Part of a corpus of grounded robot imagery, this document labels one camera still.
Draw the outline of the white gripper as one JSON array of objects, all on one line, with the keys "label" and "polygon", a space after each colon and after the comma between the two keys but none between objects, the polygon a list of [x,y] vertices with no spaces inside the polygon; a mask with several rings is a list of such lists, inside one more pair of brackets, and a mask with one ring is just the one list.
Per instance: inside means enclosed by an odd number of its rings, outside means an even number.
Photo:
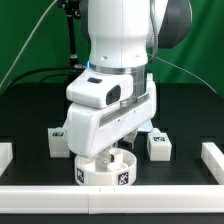
[{"label": "white gripper", "polygon": [[[156,111],[156,86],[152,75],[146,77],[146,92],[142,96],[132,104],[127,104],[127,99],[103,109],[71,101],[67,113],[69,149],[77,155],[91,158],[124,136],[134,149],[137,129],[152,119]],[[111,161],[110,154],[100,157],[104,166]]]}]

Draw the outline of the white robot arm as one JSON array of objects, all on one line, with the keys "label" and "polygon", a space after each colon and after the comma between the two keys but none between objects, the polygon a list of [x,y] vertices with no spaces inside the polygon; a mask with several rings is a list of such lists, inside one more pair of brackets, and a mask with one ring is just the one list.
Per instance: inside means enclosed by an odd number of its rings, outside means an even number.
[{"label": "white robot arm", "polygon": [[188,34],[189,0],[86,0],[88,66],[66,90],[69,149],[86,158],[154,117],[156,87],[146,66],[152,48],[172,48]]}]

